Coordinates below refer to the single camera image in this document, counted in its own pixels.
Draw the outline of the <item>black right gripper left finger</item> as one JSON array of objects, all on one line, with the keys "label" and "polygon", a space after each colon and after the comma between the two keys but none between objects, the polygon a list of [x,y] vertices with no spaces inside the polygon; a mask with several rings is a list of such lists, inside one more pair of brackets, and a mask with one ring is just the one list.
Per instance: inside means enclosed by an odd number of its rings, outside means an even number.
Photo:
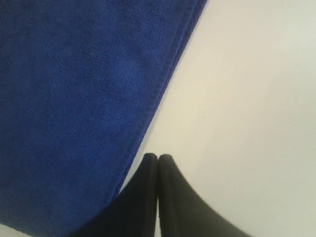
[{"label": "black right gripper left finger", "polygon": [[71,237],[153,237],[157,216],[158,158],[145,154],[118,197]]}]

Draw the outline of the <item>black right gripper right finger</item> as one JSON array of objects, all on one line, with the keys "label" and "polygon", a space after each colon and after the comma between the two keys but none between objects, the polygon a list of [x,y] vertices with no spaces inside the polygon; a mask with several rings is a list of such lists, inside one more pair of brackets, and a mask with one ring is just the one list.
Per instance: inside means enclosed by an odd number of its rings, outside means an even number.
[{"label": "black right gripper right finger", "polygon": [[158,160],[158,207],[163,237],[247,237],[194,191],[171,155]]}]

